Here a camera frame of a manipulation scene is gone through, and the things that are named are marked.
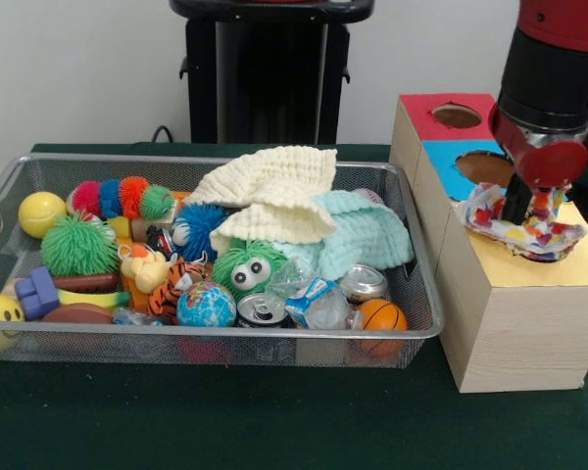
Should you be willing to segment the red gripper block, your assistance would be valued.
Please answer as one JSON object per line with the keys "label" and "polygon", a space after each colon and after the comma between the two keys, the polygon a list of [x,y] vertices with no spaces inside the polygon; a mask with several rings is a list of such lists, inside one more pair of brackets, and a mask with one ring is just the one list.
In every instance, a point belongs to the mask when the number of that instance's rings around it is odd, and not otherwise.
{"label": "red gripper block", "polygon": [[489,127],[499,147],[513,161],[502,220],[522,225],[533,193],[530,188],[562,188],[581,176],[588,165],[584,141],[588,123],[572,130],[533,130],[512,121],[498,106],[489,114]]}

